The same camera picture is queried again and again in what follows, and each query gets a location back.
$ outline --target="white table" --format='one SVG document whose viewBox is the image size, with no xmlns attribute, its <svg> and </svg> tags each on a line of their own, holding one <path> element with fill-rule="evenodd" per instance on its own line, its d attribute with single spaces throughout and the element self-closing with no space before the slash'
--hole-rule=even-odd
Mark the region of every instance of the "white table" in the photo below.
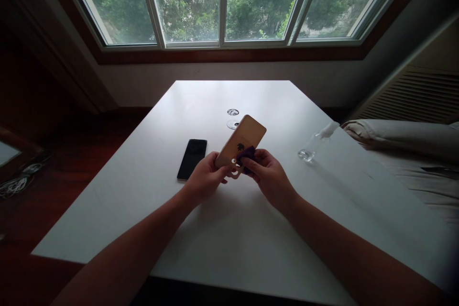
<svg viewBox="0 0 459 306">
<path fill-rule="evenodd" d="M 238 109 L 238 116 L 227 114 Z M 250 114 L 259 147 L 295 189 L 334 220 L 445 287 L 454 236 L 341 128 L 315 166 L 296 153 L 331 119 L 289 81 L 176 81 L 32 254 L 87 263 L 174 195 L 189 139 L 219 151 L 227 121 Z M 248 177 L 220 185 L 195 209 L 151 275 L 334 305 L 353 301 Z"/>
</svg>

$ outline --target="hand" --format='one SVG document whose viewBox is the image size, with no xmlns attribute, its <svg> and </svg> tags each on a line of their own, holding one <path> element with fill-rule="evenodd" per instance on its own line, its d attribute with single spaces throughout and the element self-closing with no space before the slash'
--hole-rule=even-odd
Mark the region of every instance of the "hand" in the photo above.
<svg viewBox="0 0 459 306">
<path fill-rule="evenodd" d="M 288 211 L 299 195 L 285 174 L 281 164 L 267 150 L 258 149 L 255 151 L 255 159 L 242 158 L 241 162 L 253 173 L 249 174 L 269 203 L 281 213 Z"/>
<path fill-rule="evenodd" d="M 217 169 L 215 167 L 215 159 L 218 154 L 218 152 L 209 153 L 197 163 L 183 188 L 183 191 L 192 197 L 194 206 L 200 205 L 211 197 L 220 183 L 226 184 L 228 182 L 224 178 L 231 171 L 231 166 L 228 165 Z"/>
</svg>

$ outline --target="wooden floor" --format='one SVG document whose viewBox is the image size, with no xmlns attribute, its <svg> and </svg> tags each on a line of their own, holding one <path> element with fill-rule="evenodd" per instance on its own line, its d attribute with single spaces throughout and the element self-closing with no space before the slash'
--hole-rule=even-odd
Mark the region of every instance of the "wooden floor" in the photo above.
<svg viewBox="0 0 459 306">
<path fill-rule="evenodd" d="M 0 305 L 48 305 L 82 264 L 30 252 L 142 121 L 149 109 L 116 111 L 67 125 L 41 144 L 53 152 L 20 194 L 0 201 Z M 133 304 L 299 304 L 294 300 L 149 277 Z"/>
</svg>

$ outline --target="phone case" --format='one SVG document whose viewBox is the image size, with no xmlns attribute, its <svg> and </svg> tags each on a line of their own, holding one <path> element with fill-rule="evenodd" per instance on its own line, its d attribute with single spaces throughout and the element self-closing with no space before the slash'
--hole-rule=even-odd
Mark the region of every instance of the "phone case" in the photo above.
<svg viewBox="0 0 459 306">
<path fill-rule="evenodd" d="M 226 165 L 233 166 L 236 172 L 230 172 L 228 177 L 238 179 L 244 167 L 236 164 L 236 157 L 250 146 L 257 148 L 265 133 L 266 128 L 264 126 L 251 116 L 245 115 L 225 146 L 223 146 L 215 160 L 215 166 L 218 168 Z"/>
</svg>

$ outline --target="phone screen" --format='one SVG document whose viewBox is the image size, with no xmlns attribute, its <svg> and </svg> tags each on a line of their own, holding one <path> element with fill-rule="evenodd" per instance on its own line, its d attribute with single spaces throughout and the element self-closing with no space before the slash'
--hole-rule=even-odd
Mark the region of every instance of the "phone screen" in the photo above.
<svg viewBox="0 0 459 306">
<path fill-rule="evenodd" d="M 197 163 L 206 156 L 207 141 L 191 139 L 188 141 L 182 164 L 178 170 L 177 179 L 188 180 Z"/>
</svg>

